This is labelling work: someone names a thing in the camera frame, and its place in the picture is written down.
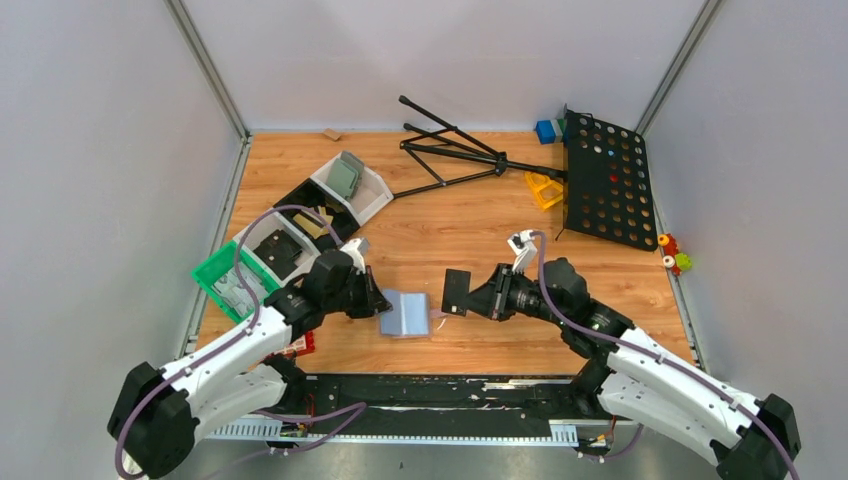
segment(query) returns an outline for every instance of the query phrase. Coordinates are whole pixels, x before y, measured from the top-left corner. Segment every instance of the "yellow bracket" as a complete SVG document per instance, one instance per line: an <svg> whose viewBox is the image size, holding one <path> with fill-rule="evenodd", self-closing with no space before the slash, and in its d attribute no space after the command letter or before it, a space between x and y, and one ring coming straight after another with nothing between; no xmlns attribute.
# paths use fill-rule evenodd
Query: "yellow bracket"
<svg viewBox="0 0 848 480"><path fill-rule="evenodd" d="M524 172L524 181L533 192L533 198L544 212L562 201L562 185L551 180L545 175L532 172Z"/></svg>

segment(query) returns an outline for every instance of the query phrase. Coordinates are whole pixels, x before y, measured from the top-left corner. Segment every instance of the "blue block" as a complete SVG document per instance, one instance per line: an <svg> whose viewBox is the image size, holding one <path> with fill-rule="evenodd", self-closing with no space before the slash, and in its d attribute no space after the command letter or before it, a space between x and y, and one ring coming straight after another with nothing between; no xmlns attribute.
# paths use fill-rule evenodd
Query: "blue block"
<svg viewBox="0 0 848 480"><path fill-rule="evenodd" d="M554 143L556 141L556 131L550 120L541 120L536 122L536 136L539 137L539 143L542 145Z"/></svg>
<svg viewBox="0 0 848 480"><path fill-rule="evenodd" d="M536 122L536 136L539 137L539 143L557 143L562 141L562 124L559 120L541 120Z"/></svg>

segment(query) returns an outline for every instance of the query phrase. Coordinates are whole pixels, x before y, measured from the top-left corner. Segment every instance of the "light blue cloth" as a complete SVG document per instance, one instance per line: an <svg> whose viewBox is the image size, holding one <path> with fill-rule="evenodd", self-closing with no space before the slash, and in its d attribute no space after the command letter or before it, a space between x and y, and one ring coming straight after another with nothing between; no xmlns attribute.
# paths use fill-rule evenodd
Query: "light blue cloth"
<svg viewBox="0 0 848 480"><path fill-rule="evenodd" d="M426 293L383 290L392 310L380 315L380 333L394 337L430 335L430 303Z"/></svg>

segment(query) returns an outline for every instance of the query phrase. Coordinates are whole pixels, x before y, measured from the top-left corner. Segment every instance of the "white connector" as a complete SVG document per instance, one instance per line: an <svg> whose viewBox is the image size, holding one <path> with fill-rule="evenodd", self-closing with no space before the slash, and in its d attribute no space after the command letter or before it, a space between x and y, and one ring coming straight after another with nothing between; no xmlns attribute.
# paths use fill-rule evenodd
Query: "white connector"
<svg viewBox="0 0 848 480"><path fill-rule="evenodd" d="M524 273L524 269L536 258L536 245L533 243L534 230L524 230L513 233L506 243L515 252L515 262L512 263L513 273Z"/></svg>

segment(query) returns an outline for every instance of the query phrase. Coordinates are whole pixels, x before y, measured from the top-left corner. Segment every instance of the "yellow block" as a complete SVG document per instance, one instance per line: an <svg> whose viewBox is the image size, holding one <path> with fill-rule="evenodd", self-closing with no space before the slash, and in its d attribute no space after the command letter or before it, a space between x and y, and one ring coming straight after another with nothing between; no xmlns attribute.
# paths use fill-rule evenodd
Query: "yellow block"
<svg viewBox="0 0 848 480"><path fill-rule="evenodd" d="M533 198L544 212L562 201L562 185L545 175L532 172L524 172L524 181L533 192Z"/></svg>
<svg viewBox="0 0 848 480"><path fill-rule="evenodd" d="M327 223L333 223L333 217L327 215L327 210L324 207L318 207L318 214L324 217L327 220ZM306 215L302 213L298 213L294 216L294 221L312 237L318 238L321 235L326 235L330 232L327 231L327 227L323 225L318 225L316 220L312 220L312 218L307 218Z"/></svg>

